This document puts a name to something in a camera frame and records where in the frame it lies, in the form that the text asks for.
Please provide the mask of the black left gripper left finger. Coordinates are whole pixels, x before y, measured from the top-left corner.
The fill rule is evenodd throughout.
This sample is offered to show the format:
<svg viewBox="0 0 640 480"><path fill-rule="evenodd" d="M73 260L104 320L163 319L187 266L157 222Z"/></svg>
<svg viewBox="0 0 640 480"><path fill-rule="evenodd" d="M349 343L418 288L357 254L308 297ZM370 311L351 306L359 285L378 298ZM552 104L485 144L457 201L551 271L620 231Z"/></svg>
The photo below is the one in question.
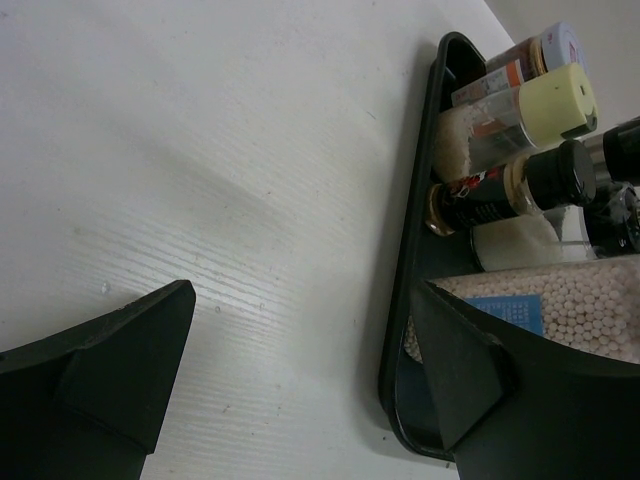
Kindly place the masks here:
<svg viewBox="0 0 640 480"><path fill-rule="evenodd" d="M196 304L188 280L1 354L4 479L137 479Z"/></svg>

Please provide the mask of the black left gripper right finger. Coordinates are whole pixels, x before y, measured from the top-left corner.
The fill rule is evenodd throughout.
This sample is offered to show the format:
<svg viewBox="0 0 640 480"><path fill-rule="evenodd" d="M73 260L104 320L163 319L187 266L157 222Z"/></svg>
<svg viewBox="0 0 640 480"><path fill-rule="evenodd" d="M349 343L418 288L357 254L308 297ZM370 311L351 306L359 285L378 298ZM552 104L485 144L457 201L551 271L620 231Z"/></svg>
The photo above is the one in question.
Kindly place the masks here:
<svg viewBox="0 0 640 480"><path fill-rule="evenodd" d="M639 368L549 341L429 282L411 310L463 479L635 479Z"/></svg>

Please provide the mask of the tall blue-label bead jar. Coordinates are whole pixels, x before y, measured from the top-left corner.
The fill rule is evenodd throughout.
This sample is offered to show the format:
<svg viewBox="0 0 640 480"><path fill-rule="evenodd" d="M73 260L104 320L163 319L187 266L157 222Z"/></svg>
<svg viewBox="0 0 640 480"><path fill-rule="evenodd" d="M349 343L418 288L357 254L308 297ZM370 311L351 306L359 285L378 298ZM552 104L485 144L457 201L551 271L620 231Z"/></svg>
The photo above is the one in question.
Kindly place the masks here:
<svg viewBox="0 0 640 480"><path fill-rule="evenodd" d="M548 340L639 362L637 255L454 276L435 285Z"/></svg>

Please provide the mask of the black plastic tray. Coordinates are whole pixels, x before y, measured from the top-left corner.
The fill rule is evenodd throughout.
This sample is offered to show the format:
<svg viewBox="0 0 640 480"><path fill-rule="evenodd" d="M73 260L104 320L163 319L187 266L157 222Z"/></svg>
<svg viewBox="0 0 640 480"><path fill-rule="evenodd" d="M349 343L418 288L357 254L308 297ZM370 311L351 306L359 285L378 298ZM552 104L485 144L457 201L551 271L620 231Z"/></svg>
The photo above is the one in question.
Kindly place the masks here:
<svg viewBox="0 0 640 480"><path fill-rule="evenodd" d="M481 271L470 234L439 237L426 227L424 215L438 115L451 106L451 93L461 81L486 73L484 62L465 35L449 32L441 38L435 58L418 67L426 86L377 381L387 424L404 452L449 463L453 457L442 446L423 367L405 352L404 340L410 287L416 280Z"/></svg>

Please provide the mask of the black-cap grinder white salt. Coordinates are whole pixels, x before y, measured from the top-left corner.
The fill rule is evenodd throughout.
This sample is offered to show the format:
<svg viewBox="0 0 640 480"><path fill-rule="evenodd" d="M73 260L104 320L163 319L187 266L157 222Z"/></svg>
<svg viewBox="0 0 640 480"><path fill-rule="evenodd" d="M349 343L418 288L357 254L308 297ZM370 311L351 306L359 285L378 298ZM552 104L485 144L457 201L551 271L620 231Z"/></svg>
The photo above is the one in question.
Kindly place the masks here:
<svg viewBox="0 0 640 480"><path fill-rule="evenodd" d="M538 267L639 252L639 119L583 141L596 195L586 207L476 227L471 242L485 271Z"/></svg>

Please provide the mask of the small black-cap dark bottle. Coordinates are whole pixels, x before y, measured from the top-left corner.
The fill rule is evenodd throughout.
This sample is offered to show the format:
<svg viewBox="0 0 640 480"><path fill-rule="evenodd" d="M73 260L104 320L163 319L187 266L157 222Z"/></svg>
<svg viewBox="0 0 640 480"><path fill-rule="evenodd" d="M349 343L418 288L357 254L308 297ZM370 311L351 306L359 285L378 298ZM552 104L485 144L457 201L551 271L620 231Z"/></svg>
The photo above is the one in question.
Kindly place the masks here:
<svg viewBox="0 0 640 480"><path fill-rule="evenodd" d="M584 207L595 196L589 152L583 143L568 140L555 149L434 185L426 198L425 224L448 236L560 207Z"/></svg>

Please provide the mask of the yellow-cap clear spice bottle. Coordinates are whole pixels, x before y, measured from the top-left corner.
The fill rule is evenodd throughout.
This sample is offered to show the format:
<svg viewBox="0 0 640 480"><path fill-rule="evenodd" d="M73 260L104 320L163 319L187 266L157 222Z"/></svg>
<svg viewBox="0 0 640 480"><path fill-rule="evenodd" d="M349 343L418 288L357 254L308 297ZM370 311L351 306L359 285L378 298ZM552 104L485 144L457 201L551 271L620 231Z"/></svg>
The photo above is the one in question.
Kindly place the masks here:
<svg viewBox="0 0 640 480"><path fill-rule="evenodd" d="M583 137L598 116L586 72L570 63L440 113L432 168L442 181L469 176Z"/></svg>

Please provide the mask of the white-lid brown spice jar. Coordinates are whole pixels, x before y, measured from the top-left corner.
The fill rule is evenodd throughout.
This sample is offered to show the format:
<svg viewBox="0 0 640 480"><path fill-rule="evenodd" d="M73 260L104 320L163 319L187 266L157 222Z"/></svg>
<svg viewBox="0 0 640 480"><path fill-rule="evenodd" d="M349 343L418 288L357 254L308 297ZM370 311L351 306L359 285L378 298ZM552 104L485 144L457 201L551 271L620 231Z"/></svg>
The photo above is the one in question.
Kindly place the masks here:
<svg viewBox="0 0 640 480"><path fill-rule="evenodd" d="M519 87L571 63L579 64L589 74L576 32L568 23L560 21L488 60L482 77L451 94L452 106Z"/></svg>

